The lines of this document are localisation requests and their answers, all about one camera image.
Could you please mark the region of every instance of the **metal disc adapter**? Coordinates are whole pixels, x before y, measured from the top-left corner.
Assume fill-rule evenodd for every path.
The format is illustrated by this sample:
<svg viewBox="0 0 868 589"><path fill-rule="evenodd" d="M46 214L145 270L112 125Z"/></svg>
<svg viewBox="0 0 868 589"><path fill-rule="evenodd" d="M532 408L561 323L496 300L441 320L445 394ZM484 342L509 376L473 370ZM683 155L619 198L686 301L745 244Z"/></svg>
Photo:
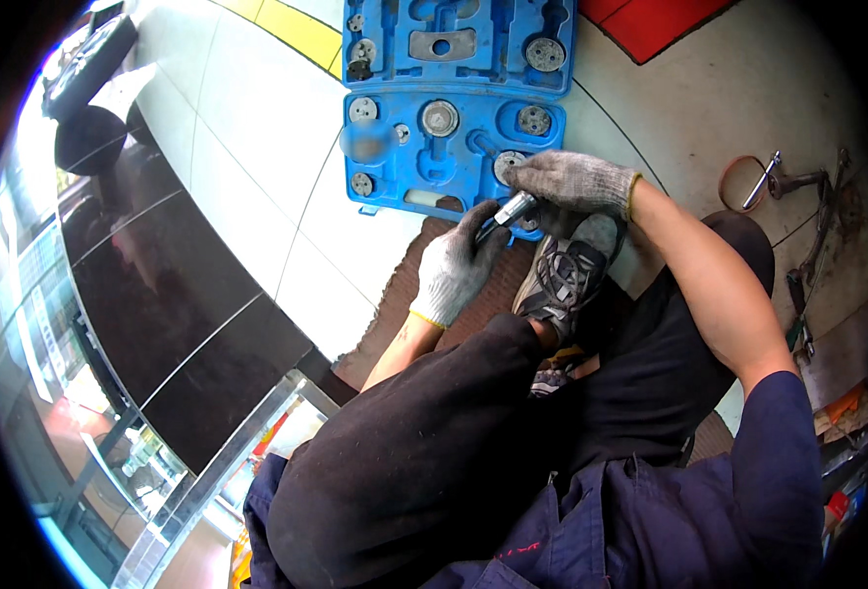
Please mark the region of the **metal disc adapter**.
<svg viewBox="0 0 868 589"><path fill-rule="evenodd" d="M509 186L506 182L506 171L513 166L518 166L525 161L525 156L519 152L502 152L493 162L493 173L503 186Z"/></svg>
<svg viewBox="0 0 868 589"><path fill-rule="evenodd" d="M555 72L565 63L565 50L558 41L539 37L525 48L525 60L540 72Z"/></svg>
<svg viewBox="0 0 868 589"><path fill-rule="evenodd" d="M372 194L372 178L363 171L357 171L352 174L349 184L358 196L368 196L369 194Z"/></svg>
<svg viewBox="0 0 868 589"><path fill-rule="evenodd" d="M349 105L349 121L353 123L362 119L374 119L378 115L379 105L368 96L357 98Z"/></svg>
<svg viewBox="0 0 868 589"><path fill-rule="evenodd" d="M352 17L346 22L346 27L353 33L357 33L362 30L362 25L365 24L365 17L361 14L353 14Z"/></svg>
<svg viewBox="0 0 868 589"><path fill-rule="evenodd" d="M375 61L378 53L375 43L371 39L361 39L356 41L356 44L352 46L352 51L349 52L349 59L352 61L361 59L362 61L372 63Z"/></svg>
<svg viewBox="0 0 868 589"><path fill-rule="evenodd" d="M421 123L431 135L448 136L461 123L461 115L447 100L435 100L421 113Z"/></svg>
<svg viewBox="0 0 868 589"><path fill-rule="evenodd" d="M519 127L529 135L545 135L552 126L552 117L542 107L529 105L519 111Z"/></svg>
<svg viewBox="0 0 868 589"><path fill-rule="evenodd" d="M356 59L350 61L346 67L346 74L354 80L361 82L372 77L372 71L369 69L369 62Z"/></svg>
<svg viewBox="0 0 868 589"><path fill-rule="evenodd" d="M398 143L404 145L411 136L411 130L404 123L394 125L394 132L398 135Z"/></svg>

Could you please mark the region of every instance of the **black pants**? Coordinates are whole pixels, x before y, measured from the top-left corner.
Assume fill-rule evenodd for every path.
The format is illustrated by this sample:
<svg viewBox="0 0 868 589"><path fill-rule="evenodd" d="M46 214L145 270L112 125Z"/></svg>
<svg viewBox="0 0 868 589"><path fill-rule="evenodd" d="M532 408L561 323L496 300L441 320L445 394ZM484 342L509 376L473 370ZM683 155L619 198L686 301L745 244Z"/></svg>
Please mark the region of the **black pants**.
<svg viewBox="0 0 868 589"><path fill-rule="evenodd" d="M774 255L747 217L704 222L769 295ZM734 375L699 335L667 268L635 303L600 370L527 398L543 350L499 315L359 395L300 447L268 520L297 587L417 586L444 564L492 557L548 482L637 454L673 464Z"/></svg>

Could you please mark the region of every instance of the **hand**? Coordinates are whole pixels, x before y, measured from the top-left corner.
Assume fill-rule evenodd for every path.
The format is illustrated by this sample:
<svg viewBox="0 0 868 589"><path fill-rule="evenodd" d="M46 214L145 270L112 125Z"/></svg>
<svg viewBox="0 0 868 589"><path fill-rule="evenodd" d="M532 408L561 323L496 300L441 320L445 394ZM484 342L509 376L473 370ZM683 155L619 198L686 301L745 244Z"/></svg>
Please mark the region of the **hand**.
<svg viewBox="0 0 868 589"><path fill-rule="evenodd" d="M411 312L447 329L476 298L510 241L510 230L499 227L479 247L474 243L480 227L498 210L497 201L480 203L461 224L430 242L418 267L418 297Z"/></svg>
<svg viewBox="0 0 868 589"><path fill-rule="evenodd" d="M512 187L546 199L566 213L604 213L621 220L630 218L630 192L638 178L640 173L630 168L558 150L536 154L506 171ZM540 206L543 229L570 221L567 214L562 215L554 207Z"/></svg>

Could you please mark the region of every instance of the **tire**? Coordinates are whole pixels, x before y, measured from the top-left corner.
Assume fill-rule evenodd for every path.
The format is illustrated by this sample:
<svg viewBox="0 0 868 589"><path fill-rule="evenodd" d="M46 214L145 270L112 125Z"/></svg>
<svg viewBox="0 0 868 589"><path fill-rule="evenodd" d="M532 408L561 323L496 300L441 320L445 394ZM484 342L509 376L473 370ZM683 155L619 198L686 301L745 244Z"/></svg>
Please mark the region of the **tire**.
<svg viewBox="0 0 868 589"><path fill-rule="evenodd" d="M120 67L136 37L136 26L126 15L113 17L94 31L45 90L45 114L63 123L80 112Z"/></svg>
<svg viewBox="0 0 868 589"><path fill-rule="evenodd" d="M120 157L127 125L106 108L83 105L73 117L58 124L54 135L54 163L79 176L110 170Z"/></svg>

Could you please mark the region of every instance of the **knee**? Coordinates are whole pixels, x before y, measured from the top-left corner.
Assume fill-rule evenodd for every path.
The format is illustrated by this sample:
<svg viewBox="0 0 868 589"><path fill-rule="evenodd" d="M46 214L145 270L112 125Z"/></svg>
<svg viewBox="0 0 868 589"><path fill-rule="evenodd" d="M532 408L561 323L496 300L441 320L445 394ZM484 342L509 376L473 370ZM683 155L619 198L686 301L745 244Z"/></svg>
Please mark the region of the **knee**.
<svg viewBox="0 0 868 589"><path fill-rule="evenodd" d="M774 251L764 230L747 215L719 211L703 219L744 259L771 296L774 287Z"/></svg>

